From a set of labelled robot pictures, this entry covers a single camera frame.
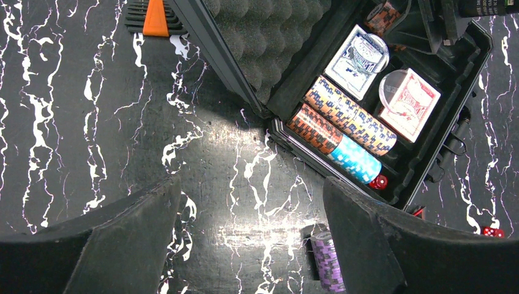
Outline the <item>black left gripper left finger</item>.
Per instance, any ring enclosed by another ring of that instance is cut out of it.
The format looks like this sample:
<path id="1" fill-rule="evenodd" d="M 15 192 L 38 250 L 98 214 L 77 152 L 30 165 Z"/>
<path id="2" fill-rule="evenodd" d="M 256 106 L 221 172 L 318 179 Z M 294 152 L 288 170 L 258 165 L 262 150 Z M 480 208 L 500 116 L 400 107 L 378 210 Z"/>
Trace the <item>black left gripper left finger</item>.
<path id="1" fill-rule="evenodd" d="M 155 293 L 179 210 L 170 176 L 42 231 L 1 238 L 2 293 Z"/>

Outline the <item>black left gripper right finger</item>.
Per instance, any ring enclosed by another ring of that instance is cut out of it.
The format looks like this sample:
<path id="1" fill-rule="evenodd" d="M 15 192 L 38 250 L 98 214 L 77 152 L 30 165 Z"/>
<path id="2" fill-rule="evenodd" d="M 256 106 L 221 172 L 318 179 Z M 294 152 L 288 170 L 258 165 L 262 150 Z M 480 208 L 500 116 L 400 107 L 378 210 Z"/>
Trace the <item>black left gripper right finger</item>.
<path id="1" fill-rule="evenodd" d="M 517 293 L 518 240 L 440 226 L 328 177 L 323 202 L 348 293 Z"/>

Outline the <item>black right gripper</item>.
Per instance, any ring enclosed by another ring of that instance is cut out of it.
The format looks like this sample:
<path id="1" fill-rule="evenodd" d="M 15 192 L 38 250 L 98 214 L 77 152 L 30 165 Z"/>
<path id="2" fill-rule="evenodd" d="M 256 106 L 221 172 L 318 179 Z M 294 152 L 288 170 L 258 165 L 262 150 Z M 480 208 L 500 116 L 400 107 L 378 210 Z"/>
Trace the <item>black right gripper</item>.
<path id="1" fill-rule="evenodd" d="M 391 1 L 401 13 L 385 32 L 389 45 L 437 53 L 455 45 L 473 18 L 518 13 L 518 1 Z"/>

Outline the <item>purple poker chip stack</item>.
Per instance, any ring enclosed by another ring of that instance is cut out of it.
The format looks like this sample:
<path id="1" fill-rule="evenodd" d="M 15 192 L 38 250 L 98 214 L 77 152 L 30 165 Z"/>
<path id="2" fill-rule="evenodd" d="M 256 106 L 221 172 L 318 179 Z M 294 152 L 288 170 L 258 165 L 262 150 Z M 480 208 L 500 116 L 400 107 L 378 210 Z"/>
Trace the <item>purple poker chip stack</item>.
<path id="1" fill-rule="evenodd" d="M 346 287 L 331 232 L 314 234 L 310 237 L 310 241 L 322 288 L 328 292 L 345 293 Z"/>

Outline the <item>brown black chip stack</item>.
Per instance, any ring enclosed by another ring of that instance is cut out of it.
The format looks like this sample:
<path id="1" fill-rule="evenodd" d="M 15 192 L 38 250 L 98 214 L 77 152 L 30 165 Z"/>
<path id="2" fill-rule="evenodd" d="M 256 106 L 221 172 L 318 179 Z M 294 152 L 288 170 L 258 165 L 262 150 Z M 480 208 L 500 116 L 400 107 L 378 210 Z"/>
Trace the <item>brown black chip stack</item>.
<path id="1" fill-rule="evenodd" d="M 401 13 L 390 1 L 383 1 L 367 15 L 364 23 L 372 33 L 382 37 L 400 17 Z"/>

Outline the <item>black foam-lined poker case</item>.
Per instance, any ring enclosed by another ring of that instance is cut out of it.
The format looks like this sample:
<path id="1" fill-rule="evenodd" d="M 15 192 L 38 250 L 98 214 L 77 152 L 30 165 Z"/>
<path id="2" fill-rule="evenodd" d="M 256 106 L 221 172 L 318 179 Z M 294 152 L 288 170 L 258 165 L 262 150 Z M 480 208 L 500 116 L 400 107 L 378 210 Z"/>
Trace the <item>black foam-lined poker case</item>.
<path id="1" fill-rule="evenodd" d="M 170 1 L 224 85 L 324 176 L 406 209 L 470 117 L 491 35 L 461 1 Z"/>

